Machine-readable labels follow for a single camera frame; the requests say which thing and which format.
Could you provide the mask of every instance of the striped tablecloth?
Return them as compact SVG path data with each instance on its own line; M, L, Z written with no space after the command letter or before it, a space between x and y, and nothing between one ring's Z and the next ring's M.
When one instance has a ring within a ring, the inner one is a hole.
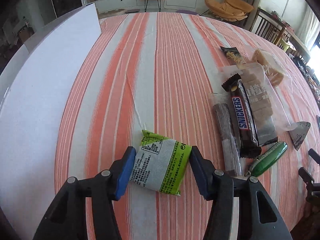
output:
M197 145L204 158L223 169L217 122L209 94L221 89L219 68L229 65L220 46L237 47L245 60L251 48L262 48L287 67L293 91L278 91L287 115L311 128L299 151L289 134L285 155L259 177L291 230L303 215L305 185L298 168L316 181L319 166L308 158L320 152L316 124L319 109L293 62L278 47L253 33L213 19L178 13L138 13L110 17L74 82L61 121L55 161L55 190L69 176L95 176L138 147L141 129ZM188 166L181 196L160 194L129 184L114 203L123 239L202 239L211 202L199 195ZM90 209L87 216L92 218ZM93 223L88 234L94 239Z

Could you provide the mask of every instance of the metal screw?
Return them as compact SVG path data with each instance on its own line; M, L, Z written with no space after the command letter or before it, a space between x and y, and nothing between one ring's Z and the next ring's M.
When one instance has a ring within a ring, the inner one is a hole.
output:
M250 177L250 181L251 181L252 183L257 183L257 182L258 182L258 179L257 179L256 177L254 177L254 176L251 176L251 177Z
M103 177L107 177L107 176L109 176L110 174L111 174L111 172L110 172L109 170L104 170L104 171L101 172L101 175L102 175Z
M223 175L223 171L222 170L215 170L214 174L216 174L218 176L222 176Z
M68 183L74 183L76 181L76 178L75 177L70 177L70 178L68 178L68 180L67 180L67 182Z

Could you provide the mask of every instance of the green package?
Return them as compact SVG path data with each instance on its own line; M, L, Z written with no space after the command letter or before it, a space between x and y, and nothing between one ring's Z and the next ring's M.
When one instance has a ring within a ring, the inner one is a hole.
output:
M142 130L130 180L166 194L180 195L191 146Z

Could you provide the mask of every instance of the brown leather chair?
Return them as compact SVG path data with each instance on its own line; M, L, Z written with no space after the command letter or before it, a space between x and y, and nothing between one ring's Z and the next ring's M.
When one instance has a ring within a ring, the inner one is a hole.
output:
M204 0L204 3L209 8L206 12L211 11L219 18L229 22L247 18L247 13L250 13L254 9L252 5L242 0L224 0L224 3L219 3L216 0Z

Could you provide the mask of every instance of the green wrapped sausage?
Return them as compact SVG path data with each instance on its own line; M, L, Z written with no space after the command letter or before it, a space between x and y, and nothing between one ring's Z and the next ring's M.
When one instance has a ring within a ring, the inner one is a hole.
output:
M248 175L258 177L275 164L287 150L285 142L277 142L265 154L261 155L249 168Z

